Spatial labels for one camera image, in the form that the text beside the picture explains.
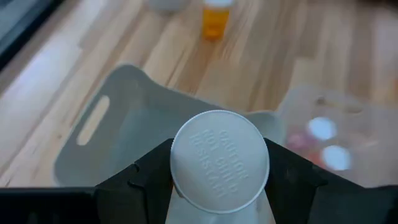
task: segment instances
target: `tray handle cutout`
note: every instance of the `tray handle cutout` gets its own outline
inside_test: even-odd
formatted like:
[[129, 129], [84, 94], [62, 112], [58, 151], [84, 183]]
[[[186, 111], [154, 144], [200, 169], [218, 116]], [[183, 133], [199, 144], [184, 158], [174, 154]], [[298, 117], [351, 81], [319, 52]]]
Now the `tray handle cutout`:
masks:
[[110, 99], [108, 96], [103, 95], [95, 105], [94, 109], [91, 111], [88, 119], [80, 130], [77, 136], [76, 143], [79, 146], [85, 146], [93, 136], [98, 125], [104, 118], [104, 115], [109, 109]]

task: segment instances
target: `black holder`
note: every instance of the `black holder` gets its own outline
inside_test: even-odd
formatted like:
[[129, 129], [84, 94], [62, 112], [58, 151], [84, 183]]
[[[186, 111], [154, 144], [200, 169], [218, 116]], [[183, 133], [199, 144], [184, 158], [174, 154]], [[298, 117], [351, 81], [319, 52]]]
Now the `black holder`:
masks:
[[[266, 141], [276, 223], [398, 223], [396, 187], [365, 189]], [[165, 223], [173, 183], [168, 139], [95, 187], [1, 189], [3, 223]]]

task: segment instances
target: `child-resistant cap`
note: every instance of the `child-resistant cap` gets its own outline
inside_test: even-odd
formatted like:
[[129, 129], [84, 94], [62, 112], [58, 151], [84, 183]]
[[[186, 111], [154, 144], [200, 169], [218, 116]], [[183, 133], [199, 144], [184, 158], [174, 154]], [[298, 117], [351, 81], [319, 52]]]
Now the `child-resistant cap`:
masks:
[[249, 120], [230, 111], [207, 111], [178, 131], [170, 168], [177, 190], [192, 205], [211, 213], [232, 213], [264, 190], [269, 155]]

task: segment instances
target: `wooden floor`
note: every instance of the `wooden floor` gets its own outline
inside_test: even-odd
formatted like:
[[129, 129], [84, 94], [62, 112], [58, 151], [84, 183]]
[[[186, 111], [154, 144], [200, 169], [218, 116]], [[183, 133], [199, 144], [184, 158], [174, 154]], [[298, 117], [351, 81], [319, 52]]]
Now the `wooden floor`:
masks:
[[360, 0], [237, 0], [221, 42], [201, 1], [68, 0], [0, 75], [0, 184], [55, 185], [52, 164], [117, 65], [231, 109], [277, 108], [301, 83], [398, 105], [398, 12]]

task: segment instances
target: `orange pill bottle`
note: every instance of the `orange pill bottle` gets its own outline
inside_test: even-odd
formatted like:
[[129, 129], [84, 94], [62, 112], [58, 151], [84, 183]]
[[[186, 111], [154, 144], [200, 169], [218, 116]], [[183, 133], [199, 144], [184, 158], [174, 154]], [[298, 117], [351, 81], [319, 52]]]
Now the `orange pill bottle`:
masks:
[[234, 0], [204, 0], [203, 38], [220, 40], [228, 22]]

